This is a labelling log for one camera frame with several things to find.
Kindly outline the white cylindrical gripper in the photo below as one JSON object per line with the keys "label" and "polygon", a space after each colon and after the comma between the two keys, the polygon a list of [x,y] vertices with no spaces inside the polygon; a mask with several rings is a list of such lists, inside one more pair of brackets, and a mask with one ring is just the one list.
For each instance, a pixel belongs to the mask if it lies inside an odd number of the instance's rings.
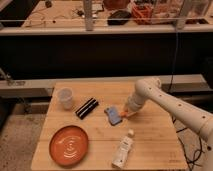
{"label": "white cylindrical gripper", "polygon": [[127,98],[127,101],[124,105],[124,110],[128,113],[134,113],[139,111],[145,104],[146,99],[139,96],[136,93],[133,93]]}

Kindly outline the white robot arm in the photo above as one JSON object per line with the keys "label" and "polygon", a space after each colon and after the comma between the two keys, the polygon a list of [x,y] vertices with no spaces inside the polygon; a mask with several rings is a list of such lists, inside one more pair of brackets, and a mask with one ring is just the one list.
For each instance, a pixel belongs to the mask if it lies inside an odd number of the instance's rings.
{"label": "white robot arm", "polygon": [[136,81],[124,105],[125,116],[137,113],[147,100],[161,106],[207,143],[202,171],[213,171],[213,114],[165,93],[158,77],[148,77]]}

